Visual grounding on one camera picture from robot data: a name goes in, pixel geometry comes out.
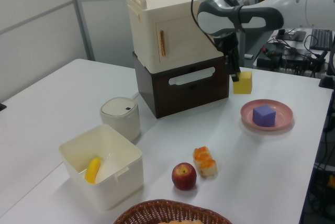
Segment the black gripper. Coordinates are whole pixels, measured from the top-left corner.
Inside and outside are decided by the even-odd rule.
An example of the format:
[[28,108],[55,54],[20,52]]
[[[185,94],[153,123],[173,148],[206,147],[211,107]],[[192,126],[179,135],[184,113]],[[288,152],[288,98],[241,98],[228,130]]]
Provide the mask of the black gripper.
[[214,38],[214,45],[217,51],[227,53],[227,55],[225,55],[225,71],[231,76],[233,82],[238,82],[240,68],[237,34],[230,32],[221,37]]

